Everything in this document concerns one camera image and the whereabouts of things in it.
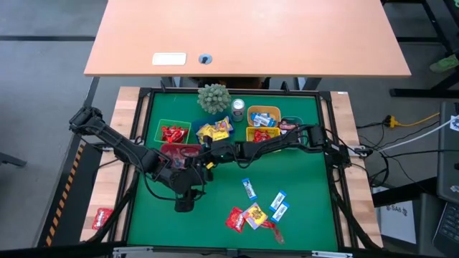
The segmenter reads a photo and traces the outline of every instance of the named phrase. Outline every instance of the white cable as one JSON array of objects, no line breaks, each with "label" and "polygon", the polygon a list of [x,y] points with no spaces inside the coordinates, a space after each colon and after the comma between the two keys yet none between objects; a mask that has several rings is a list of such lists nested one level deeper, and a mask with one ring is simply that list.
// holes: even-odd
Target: white cable
[{"label": "white cable", "polygon": [[444,124],[438,126],[437,128],[432,129],[431,131],[429,131],[429,132],[427,132],[427,133],[425,133],[425,134],[423,134],[423,135],[419,135],[419,136],[417,136],[416,138],[413,138],[413,139],[411,139],[411,140],[407,140],[407,141],[404,141],[404,142],[402,142],[402,143],[398,143],[398,144],[396,144],[396,145],[392,145],[392,146],[383,148],[382,150],[378,150],[378,152],[381,153],[381,152],[383,152],[383,151],[387,151],[387,150],[389,150],[389,149],[392,149],[392,148],[395,148],[395,147],[398,147],[398,146],[401,146],[401,145],[404,145],[404,144],[407,144],[407,143],[411,143],[411,142],[413,142],[413,141],[415,141],[415,140],[419,140],[419,139],[421,139],[422,137],[427,136],[427,135],[429,135],[429,134],[435,132],[436,130],[439,130],[439,129],[445,127],[446,125],[450,124],[451,122],[453,122],[453,121],[456,120],[457,118],[459,118],[459,115],[457,115],[457,116],[451,118],[451,120],[449,120],[449,121],[447,121],[446,123],[444,123]]}]

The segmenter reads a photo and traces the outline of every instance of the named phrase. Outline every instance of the wooden table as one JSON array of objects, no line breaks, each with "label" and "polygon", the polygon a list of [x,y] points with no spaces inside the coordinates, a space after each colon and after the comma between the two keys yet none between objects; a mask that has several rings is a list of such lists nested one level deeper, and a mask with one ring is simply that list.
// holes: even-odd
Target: wooden table
[{"label": "wooden table", "polygon": [[[152,65],[154,53],[185,65]],[[210,64],[199,55],[210,54]],[[110,0],[86,75],[406,77],[379,0]]]},{"label": "wooden table", "polygon": [[[138,92],[138,87],[120,88],[118,99],[115,104],[115,111],[113,113],[110,126],[126,137],[129,136],[131,131],[133,116],[136,110],[138,99]],[[339,137],[343,139],[348,145],[358,145],[359,139],[357,137],[354,116],[352,114],[351,103],[349,101],[347,92],[332,92],[331,97]],[[142,131],[148,98],[144,98],[143,101],[145,105],[143,105],[141,111],[138,135],[140,135]],[[328,116],[326,115],[328,111],[325,102],[322,103],[322,108],[325,115],[324,119],[325,121],[328,121]],[[113,153],[104,153],[100,163],[105,163],[113,159]],[[351,162],[364,166],[364,162],[358,158],[351,158]],[[95,179],[93,194],[90,200],[90,205],[85,218],[85,224],[80,237],[82,241],[89,239],[95,233],[95,230],[92,229],[92,223],[94,221],[97,209],[113,208],[120,183],[120,175],[122,169],[123,164],[121,162],[115,162],[109,166],[102,167],[98,171],[97,177]],[[128,182],[131,181],[132,175],[133,169],[130,170]],[[355,166],[347,168],[346,179],[354,216],[361,224],[365,232],[371,237],[373,242],[382,247],[381,234],[379,233],[376,214],[374,213],[372,194],[370,192],[366,172]],[[115,240],[121,240],[121,232],[123,230],[124,221],[125,214],[123,212],[120,216],[120,219],[118,220]],[[341,215],[341,226],[343,229],[345,245],[350,246],[351,242],[349,237],[349,230],[343,215]]]}]

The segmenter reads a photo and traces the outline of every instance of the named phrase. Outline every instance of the green mat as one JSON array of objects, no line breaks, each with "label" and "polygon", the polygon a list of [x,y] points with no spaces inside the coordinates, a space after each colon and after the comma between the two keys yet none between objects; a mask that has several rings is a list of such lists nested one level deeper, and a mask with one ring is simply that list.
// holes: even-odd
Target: green mat
[{"label": "green mat", "polygon": [[[281,115],[297,116],[307,124],[318,124],[316,100],[312,97],[274,97],[238,95],[246,104],[272,105]],[[196,94],[156,93],[146,145],[161,147],[154,141],[160,119],[192,122],[205,118],[197,104]],[[235,140],[245,140],[247,118],[235,123]],[[189,137],[189,143],[196,138]],[[178,247],[221,247],[235,249],[284,249],[337,251],[333,212],[327,186],[322,153],[306,154],[300,150],[282,150],[240,169],[234,163],[220,164],[213,170],[214,181],[206,185],[207,192],[189,213],[174,211],[173,201],[155,199],[139,181],[128,235],[130,245],[164,245]],[[269,205],[279,190],[287,193],[290,204],[278,224],[285,244],[280,245],[271,229],[253,230],[248,224],[242,233],[227,228],[225,220],[233,206],[245,210],[249,200],[241,180],[250,178],[262,210],[271,217]],[[156,194],[174,197],[161,183],[151,183]]]}]

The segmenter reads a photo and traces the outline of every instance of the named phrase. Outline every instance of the gray floor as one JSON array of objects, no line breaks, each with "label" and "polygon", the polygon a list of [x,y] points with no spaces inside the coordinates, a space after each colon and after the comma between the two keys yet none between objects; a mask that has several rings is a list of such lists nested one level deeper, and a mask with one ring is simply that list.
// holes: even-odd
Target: gray floor
[{"label": "gray floor", "polygon": [[[451,42],[457,45],[457,27],[442,2],[430,3]],[[95,35],[105,5],[104,0],[3,0],[0,34]],[[393,4],[385,9],[397,35],[434,34],[420,6]],[[81,106],[90,84],[83,70],[91,46],[91,42],[0,42],[0,151],[28,161],[25,168],[0,166],[0,249],[30,247],[34,241],[70,140],[68,120]],[[402,123],[411,123],[436,113],[442,100],[391,98],[388,89],[428,88],[439,82],[446,75],[429,72],[428,65],[443,56],[442,47],[403,44],[401,48],[412,72],[410,78],[329,78],[322,81],[319,90],[348,91],[358,125],[380,121],[389,114]],[[157,77],[103,78],[94,106],[109,118],[120,86],[158,87],[158,81]],[[282,81],[274,79],[273,87],[279,88]],[[418,128],[386,130],[384,142]],[[369,128],[360,133],[378,141],[380,130]],[[437,135],[433,134],[389,153],[435,148]],[[400,161],[415,180],[436,173],[435,154],[404,156]],[[376,173],[383,163],[374,156],[366,166],[370,173]],[[388,183],[399,186],[409,182],[398,165],[391,163]]]}]

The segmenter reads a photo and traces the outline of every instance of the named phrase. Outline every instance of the soda can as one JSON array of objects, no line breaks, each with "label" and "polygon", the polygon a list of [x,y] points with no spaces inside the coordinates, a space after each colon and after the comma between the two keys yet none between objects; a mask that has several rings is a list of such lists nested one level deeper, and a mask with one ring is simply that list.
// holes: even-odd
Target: soda can
[{"label": "soda can", "polygon": [[231,104],[231,118],[235,122],[244,119],[245,103],[244,100],[236,99]]}]

